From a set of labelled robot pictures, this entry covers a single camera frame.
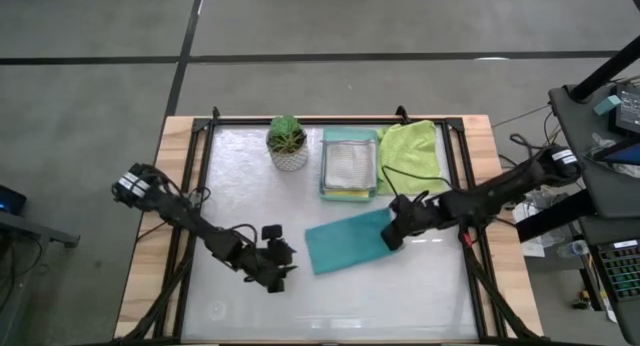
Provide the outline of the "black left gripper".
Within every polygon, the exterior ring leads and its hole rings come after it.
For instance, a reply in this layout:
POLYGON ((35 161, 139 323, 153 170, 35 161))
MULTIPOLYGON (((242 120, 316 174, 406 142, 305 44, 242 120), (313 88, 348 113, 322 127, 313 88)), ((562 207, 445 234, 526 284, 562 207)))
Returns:
POLYGON ((268 241, 266 248, 246 247, 240 258, 244 282, 256 282, 268 293, 283 292, 287 274, 297 268, 293 264, 295 253, 284 239, 268 241))

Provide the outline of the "lime green microfiber towel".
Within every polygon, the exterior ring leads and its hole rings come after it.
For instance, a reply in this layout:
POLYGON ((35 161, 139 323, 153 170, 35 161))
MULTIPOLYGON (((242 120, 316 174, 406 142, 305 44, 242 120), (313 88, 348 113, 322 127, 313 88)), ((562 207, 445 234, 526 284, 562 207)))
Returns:
POLYGON ((441 168, 436 154, 437 132, 433 122, 426 120, 407 125, 394 124, 377 131, 378 193, 391 195, 393 189, 384 177, 386 169, 399 194, 417 195, 423 191, 440 193, 448 189, 440 180, 441 168))

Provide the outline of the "teal microfiber towel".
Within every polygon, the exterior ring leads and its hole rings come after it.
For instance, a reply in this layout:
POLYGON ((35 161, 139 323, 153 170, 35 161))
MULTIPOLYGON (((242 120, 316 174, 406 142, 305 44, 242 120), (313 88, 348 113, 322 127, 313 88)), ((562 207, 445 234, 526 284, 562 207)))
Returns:
POLYGON ((392 254, 381 232, 391 223, 382 208, 317 226, 305 231, 305 242, 315 275, 327 274, 392 254))

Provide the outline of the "grey waffle-weave towel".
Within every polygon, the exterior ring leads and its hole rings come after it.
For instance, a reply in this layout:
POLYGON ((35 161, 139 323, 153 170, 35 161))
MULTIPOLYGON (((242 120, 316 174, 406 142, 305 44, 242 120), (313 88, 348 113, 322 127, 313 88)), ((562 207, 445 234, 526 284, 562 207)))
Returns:
POLYGON ((324 185, 329 189, 371 189, 377 182, 376 143, 368 141, 325 144, 324 185))

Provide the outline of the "translucent teal plastic bin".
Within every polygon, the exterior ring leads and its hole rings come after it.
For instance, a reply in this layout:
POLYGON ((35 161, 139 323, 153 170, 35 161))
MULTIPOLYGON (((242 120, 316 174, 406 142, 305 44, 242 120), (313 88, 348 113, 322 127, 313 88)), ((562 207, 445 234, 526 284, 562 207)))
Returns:
POLYGON ((323 130, 322 137, 322 161, 321 172, 319 181, 320 197, 325 200, 331 201, 344 201, 344 202, 368 202, 371 201, 377 195, 378 184, 378 135, 373 129, 366 128, 345 128, 345 127, 327 127, 323 130), (339 197, 325 195, 325 190, 329 189, 324 185, 324 171, 325 171, 325 144, 328 142, 343 142, 343 141, 368 141, 373 140, 376 143, 377 151, 377 182, 371 189, 364 189, 370 191, 368 198, 355 198, 355 197, 339 197))

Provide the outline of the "triangle-patterned plant pot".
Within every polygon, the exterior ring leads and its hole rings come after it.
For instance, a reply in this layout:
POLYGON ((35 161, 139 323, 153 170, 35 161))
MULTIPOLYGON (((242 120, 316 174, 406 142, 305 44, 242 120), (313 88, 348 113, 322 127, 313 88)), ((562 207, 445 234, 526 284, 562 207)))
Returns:
POLYGON ((296 171, 308 161, 309 148, 305 136, 281 138, 267 142, 274 165, 282 171, 296 171))

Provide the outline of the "green succulent plant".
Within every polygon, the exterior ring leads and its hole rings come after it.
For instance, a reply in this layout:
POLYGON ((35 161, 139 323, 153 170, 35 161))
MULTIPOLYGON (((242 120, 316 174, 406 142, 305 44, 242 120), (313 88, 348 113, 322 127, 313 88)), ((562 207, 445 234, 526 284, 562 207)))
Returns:
POLYGON ((297 118, 292 115, 272 119, 266 145, 270 152, 293 154, 302 148, 306 134, 297 118))

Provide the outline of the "clear plastic bottle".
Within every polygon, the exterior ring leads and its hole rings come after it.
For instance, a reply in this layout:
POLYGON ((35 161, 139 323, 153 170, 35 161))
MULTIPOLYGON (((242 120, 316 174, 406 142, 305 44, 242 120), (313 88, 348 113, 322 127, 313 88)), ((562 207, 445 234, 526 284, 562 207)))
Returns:
POLYGON ((589 246, 585 240, 575 240, 561 244, 556 252, 561 258, 581 257, 590 253, 589 246))

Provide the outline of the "grey equipment cart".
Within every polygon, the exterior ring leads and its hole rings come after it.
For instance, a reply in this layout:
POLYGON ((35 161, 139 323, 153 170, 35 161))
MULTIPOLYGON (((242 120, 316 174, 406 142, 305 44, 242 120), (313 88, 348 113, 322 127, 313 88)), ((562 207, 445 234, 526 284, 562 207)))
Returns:
POLYGON ((582 180, 595 209, 593 215, 579 219, 587 243, 597 248, 635 240, 640 246, 640 179, 609 170, 587 159, 595 147, 595 134, 614 141, 622 139, 608 130, 605 116, 593 112, 594 105, 608 94, 608 89, 600 89, 588 103, 581 104, 571 100, 566 88, 561 87, 550 90, 549 98, 566 141, 584 165, 582 180))

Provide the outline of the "clear plastic bag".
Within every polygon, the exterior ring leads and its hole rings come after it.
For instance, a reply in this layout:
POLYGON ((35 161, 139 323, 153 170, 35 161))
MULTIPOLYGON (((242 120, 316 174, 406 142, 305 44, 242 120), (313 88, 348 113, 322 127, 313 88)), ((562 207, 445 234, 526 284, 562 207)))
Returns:
POLYGON ((640 135, 620 141, 592 134, 592 147, 585 154, 589 161, 612 172, 640 179, 640 135))

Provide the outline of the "keyboard with coloured keys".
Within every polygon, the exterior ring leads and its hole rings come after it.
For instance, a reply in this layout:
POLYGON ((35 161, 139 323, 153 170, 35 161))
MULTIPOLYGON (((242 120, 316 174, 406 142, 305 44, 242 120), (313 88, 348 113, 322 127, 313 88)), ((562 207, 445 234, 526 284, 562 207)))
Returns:
POLYGON ((616 302, 640 300, 640 239, 599 244, 595 261, 616 302))

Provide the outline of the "small teal box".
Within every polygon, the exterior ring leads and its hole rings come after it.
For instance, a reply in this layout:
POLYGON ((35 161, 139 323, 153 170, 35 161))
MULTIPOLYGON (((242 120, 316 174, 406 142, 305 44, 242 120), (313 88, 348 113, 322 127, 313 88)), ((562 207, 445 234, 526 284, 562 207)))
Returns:
POLYGON ((622 101, 617 95, 611 95, 604 98, 596 106, 594 106, 593 112, 598 116, 603 116, 614 110, 621 103, 622 101))

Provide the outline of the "black slanted pole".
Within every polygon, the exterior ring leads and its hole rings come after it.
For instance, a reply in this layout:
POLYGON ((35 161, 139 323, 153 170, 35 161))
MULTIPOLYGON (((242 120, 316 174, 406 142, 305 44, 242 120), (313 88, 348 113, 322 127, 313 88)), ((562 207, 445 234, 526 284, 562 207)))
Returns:
POLYGON ((583 102, 595 91, 604 86, 611 78, 618 75, 639 58, 640 35, 607 60, 590 76, 573 87, 569 92, 569 97, 575 102, 583 102))

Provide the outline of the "grey side desk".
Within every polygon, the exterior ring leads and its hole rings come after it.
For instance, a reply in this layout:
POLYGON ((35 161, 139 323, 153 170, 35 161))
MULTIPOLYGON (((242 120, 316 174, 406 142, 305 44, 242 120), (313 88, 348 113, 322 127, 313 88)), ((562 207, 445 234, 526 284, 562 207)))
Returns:
POLYGON ((42 264, 50 242, 75 248, 80 236, 32 222, 21 216, 0 212, 0 346, 10 346, 15 339, 29 297, 30 281, 42 264), (18 244, 36 245, 35 257, 23 270, 18 270, 18 244))

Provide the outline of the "black device with blue light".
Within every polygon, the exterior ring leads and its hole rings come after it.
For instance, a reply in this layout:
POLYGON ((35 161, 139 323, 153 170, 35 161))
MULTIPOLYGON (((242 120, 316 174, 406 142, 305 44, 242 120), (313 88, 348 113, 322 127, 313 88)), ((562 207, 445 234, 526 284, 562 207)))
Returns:
POLYGON ((27 198, 23 194, 0 185, 0 212, 20 215, 26 201, 27 198))

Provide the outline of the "black aluminium table frame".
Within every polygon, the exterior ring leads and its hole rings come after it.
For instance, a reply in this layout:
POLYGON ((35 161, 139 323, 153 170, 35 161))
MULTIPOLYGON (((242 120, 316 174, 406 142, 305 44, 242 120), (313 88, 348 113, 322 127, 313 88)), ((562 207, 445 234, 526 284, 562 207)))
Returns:
MULTIPOLYGON (((498 174, 499 158, 486 115, 434 115, 445 126, 445 152, 453 157, 455 179, 463 186, 498 174)), ((205 180, 208 152, 217 126, 267 126, 268 116, 170 116, 165 120, 155 164, 190 191, 205 180)), ((543 332, 518 234, 503 213, 481 236, 474 250, 496 278, 514 312, 537 334, 543 332)), ((186 309, 188 281, 175 280, 185 271, 195 241, 185 231, 157 227, 154 213, 143 215, 133 253, 113 346, 178 344, 186 309)))

